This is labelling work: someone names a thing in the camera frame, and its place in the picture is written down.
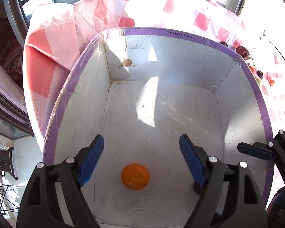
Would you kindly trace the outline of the orange mandarin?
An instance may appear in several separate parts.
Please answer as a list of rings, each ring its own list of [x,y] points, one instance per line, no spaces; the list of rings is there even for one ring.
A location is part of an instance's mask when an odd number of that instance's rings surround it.
[[[252,74],[256,74],[257,73],[257,70],[256,70],[256,68],[255,67],[253,67],[253,66],[249,66],[249,69],[251,70],[251,72],[252,72]]]
[[[151,175],[145,166],[133,163],[122,169],[120,177],[128,189],[141,190],[148,185]]]
[[[275,81],[271,79],[271,80],[269,81],[269,84],[270,84],[270,86],[274,86],[274,85],[275,85]]]

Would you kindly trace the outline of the dark red apple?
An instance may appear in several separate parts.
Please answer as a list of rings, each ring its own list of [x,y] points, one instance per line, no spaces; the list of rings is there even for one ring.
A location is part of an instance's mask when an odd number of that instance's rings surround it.
[[[244,47],[244,46],[238,46],[236,48],[236,52],[243,58],[243,59],[248,59],[250,56],[249,51]]]

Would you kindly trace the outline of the black folding chair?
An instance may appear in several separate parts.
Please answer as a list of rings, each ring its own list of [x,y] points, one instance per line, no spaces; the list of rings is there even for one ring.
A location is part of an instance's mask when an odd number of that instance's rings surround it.
[[[15,180],[18,180],[18,177],[15,176],[15,171],[13,167],[13,157],[12,151],[14,147],[9,147],[7,150],[0,149],[0,175],[4,177],[3,172],[8,172]]]

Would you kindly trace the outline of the purple cardboard box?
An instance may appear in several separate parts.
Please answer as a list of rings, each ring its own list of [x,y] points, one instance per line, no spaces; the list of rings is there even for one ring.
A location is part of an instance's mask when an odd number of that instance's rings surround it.
[[[45,163],[76,155],[98,134],[104,151],[82,192],[101,227],[184,226],[198,195],[182,134],[224,163],[246,162],[268,200],[273,168],[237,150],[240,142],[272,139],[265,101],[241,56],[215,41],[161,28],[97,35],[59,92]],[[141,190],[121,181],[133,163],[151,175]]]

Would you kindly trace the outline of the red white checkered tablecloth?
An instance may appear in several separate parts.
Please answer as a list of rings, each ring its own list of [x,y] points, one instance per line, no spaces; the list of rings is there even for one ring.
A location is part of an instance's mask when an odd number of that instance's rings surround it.
[[[264,75],[260,79],[253,74],[268,111],[272,139],[279,130],[285,131],[285,60],[271,44],[265,44],[264,36],[254,33],[233,12],[204,0],[50,3],[33,12],[23,56],[25,102],[44,163],[50,116],[78,58],[100,33],[124,28],[181,31],[219,44],[226,42],[234,52],[238,46],[244,46],[253,60],[242,59],[248,67],[255,67]],[[274,86],[269,84],[271,79],[275,81]]]

